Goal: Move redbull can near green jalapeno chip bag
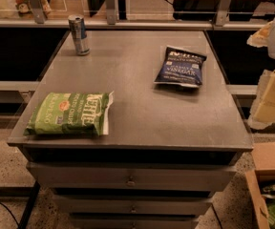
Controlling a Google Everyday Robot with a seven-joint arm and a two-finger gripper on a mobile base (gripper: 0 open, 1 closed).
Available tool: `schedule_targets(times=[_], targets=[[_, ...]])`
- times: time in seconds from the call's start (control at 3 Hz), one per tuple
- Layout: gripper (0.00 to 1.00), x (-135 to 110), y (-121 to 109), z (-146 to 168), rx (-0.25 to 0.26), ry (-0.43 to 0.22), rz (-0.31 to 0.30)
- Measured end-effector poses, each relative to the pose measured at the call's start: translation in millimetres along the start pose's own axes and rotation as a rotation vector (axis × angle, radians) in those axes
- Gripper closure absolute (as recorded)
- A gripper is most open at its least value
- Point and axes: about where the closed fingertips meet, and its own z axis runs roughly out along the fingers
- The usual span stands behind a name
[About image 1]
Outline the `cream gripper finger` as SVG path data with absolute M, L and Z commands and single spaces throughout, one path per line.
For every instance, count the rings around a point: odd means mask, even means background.
M 246 43 L 249 46 L 256 47 L 256 48 L 267 47 L 269 36 L 272 31 L 272 24 L 273 24 L 272 21 L 266 23 L 258 31 L 251 34 L 248 37 Z
M 263 130 L 275 121 L 275 70 L 264 70 L 257 86 L 247 123 L 250 128 Z

